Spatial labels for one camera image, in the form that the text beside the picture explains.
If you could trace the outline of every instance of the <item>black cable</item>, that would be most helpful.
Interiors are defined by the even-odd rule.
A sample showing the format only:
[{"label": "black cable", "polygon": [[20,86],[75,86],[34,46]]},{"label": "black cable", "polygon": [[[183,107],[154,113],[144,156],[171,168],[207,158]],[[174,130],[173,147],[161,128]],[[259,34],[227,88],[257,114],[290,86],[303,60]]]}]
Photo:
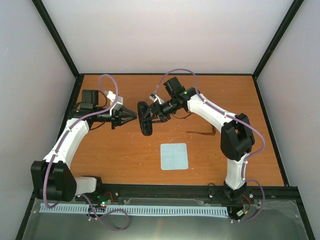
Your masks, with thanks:
[{"label": "black cable", "polygon": [[89,131],[96,130],[96,129],[100,128],[105,123],[106,123],[106,121],[104,121],[103,123],[101,123],[100,125],[98,125],[98,126],[96,126],[94,128],[91,128]]},{"label": "black cable", "polygon": [[193,112],[189,112],[189,115],[184,116],[184,117],[176,117],[174,114],[172,114],[172,117],[174,117],[176,119],[186,119],[186,118],[190,117],[191,114],[193,114]]},{"label": "black cable", "polygon": [[103,96],[104,96],[104,99],[105,99],[105,104],[103,106],[100,106],[99,108],[104,108],[105,106],[107,106],[107,103],[108,103],[108,99],[107,99],[107,96],[100,90],[98,90],[99,93],[101,93]]}]

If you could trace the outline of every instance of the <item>metal frame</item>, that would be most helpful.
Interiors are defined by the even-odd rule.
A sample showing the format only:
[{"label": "metal frame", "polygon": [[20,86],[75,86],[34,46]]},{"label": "metal frame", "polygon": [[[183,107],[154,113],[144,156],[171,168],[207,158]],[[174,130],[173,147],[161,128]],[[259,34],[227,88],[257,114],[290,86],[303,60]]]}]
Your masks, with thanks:
[{"label": "metal frame", "polygon": [[[278,30],[276,31],[274,37],[272,38],[268,48],[266,49],[264,55],[262,56],[259,64],[257,65],[253,74],[219,74],[219,73],[197,73],[197,75],[204,75],[204,76],[212,76],[212,75],[238,75],[238,76],[252,76],[254,86],[259,98],[260,106],[264,115],[264,119],[268,128],[268,132],[271,138],[271,142],[273,145],[273,149],[275,152],[275,156],[278,162],[278,166],[281,172],[282,180],[285,186],[264,186],[263,189],[265,191],[266,199],[279,199],[279,200],[295,200],[300,212],[300,216],[303,220],[303,224],[307,235],[310,240],[315,239],[313,231],[311,229],[311,225],[308,220],[308,216],[306,214],[303,202],[301,200],[301,196],[297,187],[291,187],[289,185],[289,181],[286,175],[286,171],[284,169],[283,162],[281,160],[281,156],[279,153],[279,149],[275,140],[274,133],[272,131],[272,127],[270,125],[270,121],[268,118],[268,114],[259,90],[257,79],[262,72],[263,68],[267,64],[270,56],[272,55],[273,51],[275,50],[276,46],[278,45],[279,41],[281,40],[282,36],[284,35],[286,29],[290,25],[291,21],[293,20],[295,14],[299,10],[300,6],[302,5],[304,0],[293,0],[290,8],[288,9],[284,19],[282,20]],[[58,133],[58,137],[62,133],[65,124],[67,122],[67,115],[72,110],[76,101],[78,99],[78,95],[80,93],[80,89],[84,80],[84,76],[86,74],[93,75],[93,74],[101,74],[101,73],[79,73],[66,46],[64,45],[54,23],[52,22],[43,2],[41,0],[32,0],[34,6],[38,10],[43,22],[45,23],[46,27],[48,28],[53,40],[55,41],[56,45],[58,46],[62,56],[64,57],[67,65],[69,66],[72,74],[75,77],[75,83],[71,92],[71,96],[69,102],[67,104],[65,115],[61,124],[60,131]],[[164,73],[111,73],[113,75],[163,75]],[[211,204],[221,204],[225,207],[232,207],[240,205],[239,202],[230,203],[226,202],[222,198],[218,200],[218,198],[210,197],[212,193],[218,193],[222,190],[223,186],[194,186],[194,185],[128,185],[128,184],[103,184],[105,190],[110,191],[114,196],[116,196],[115,200],[122,204],[124,200],[129,198],[185,198],[185,199],[198,199],[204,202],[208,202]],[[255,186],[248,186],[246,189],[246,193],[252,193],[254,199],[261,198],[262,194],[258,187]],[[20,240],[23,238],[24,231],[26,229],[28,219],[31,213],[32,206],[35,201],[35,196],[32,194],[28,207],[26,209],[24,218],[22,220],[20,229],[16,236],[16,240]]]}]

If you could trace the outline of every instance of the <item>light blue square pad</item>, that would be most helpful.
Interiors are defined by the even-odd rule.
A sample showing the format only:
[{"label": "light blue square pad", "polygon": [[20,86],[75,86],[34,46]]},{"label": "light blue square pad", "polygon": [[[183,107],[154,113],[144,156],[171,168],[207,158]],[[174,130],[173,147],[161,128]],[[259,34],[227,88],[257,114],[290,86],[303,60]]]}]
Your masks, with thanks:
[{"label": "light blue square pad", "polygon": [[188,169],[188,153],[185,143],[164,143],[160,145],[162,170]]}]

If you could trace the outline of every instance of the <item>black joint housing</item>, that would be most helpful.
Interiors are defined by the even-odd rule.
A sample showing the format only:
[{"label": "black joint housing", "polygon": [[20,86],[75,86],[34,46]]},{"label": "black joint housing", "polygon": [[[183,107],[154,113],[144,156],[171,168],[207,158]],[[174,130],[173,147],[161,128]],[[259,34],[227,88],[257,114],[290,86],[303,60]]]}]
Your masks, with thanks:
[{"label": "black joint housing", "polygon": [[246,190],[246,187],[247,187],[247,182],[245,182],[240,188],[233,190],[224,181],[223,182],[224,196],[229,202],[235,202],[244,193],[244,191]]},{"label": "black joint housing", "polygon": [[191,99],[192,96],[194,96],[196,94],[197,94],[197,92],[194,87],[190,87],[187,90],[185,90],[179,94],[180,99],[182,99],[182,102],[183,102],[182,106],[186,112],[188,112],[188,101]]},{"label": "black joint housing", "polygon": [[175,99],[179,97],[180,93],[186,90],[185,87],[181,85],[177,77],[170,78],[163,85],[170,97]]},{"label": "black joint housing", "polygon": [[98,90],[82,90],[80,108],[93,109],[99,103]]},{"label": "black joint housing", "polygon": [[[249,118],[245,114],[241,113],[235,117],[250,125]],[[225,123],[221,128],[221,151],[230,160],[240,161],[245,153],[251,152],[254,144],[252,130],[235,120]]]},{"label": "black joint housing", "polygon": [[[36,198],[43,199],[45,174],[48,162],[34,161],[31,176]],[[66,163],[53,163],[46,187],[48,200],[70,202],[76,194],[77,182]]]}]

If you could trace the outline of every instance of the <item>black bracket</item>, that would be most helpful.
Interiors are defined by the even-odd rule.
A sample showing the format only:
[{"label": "black bracket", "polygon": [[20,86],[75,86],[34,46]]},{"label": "black bracket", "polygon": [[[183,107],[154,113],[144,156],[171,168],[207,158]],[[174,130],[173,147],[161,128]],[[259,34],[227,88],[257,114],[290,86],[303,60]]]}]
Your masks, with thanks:
[{"label": "black bracket", "polygon": [[[245,114],[241,113],[235,117],[250,125],[249,118]],[[245,153],[251,152],[254,144],[252,130],[235,120],[225,123],[221,128],[221,151],[230,160],[240,161]]]},{"label": "black bracket", "polygon": [[[45,174],[48,162],[34,161],[31,165],[31,176],[34,193],[37,199],[43,199]],[[46,187],[49,200],[70,202],[76,194],[77,182],[66,163],[53,163]]]},{"label": "black bracket", "polygon": [[[75,107],[69,114],[68,119],[72,118],[81,118],[87,114],[98,112],[103,110],[104,108],[98,107],[99,103],[99,91],[98,90],[82,90],[81,102],[79,104],[79,109]],[[94,122],[111,122],[111,129],[115,129],[118,126],[122,126],[128,122],[131,122],[137,118],[137,114],[126,108],[125,106],[118,106],[112,110],[112,114],[110,111],[104,112],[102,114],[93,115],[87,117],[85,120],[87,121],[89,128],[91,128]]]}]

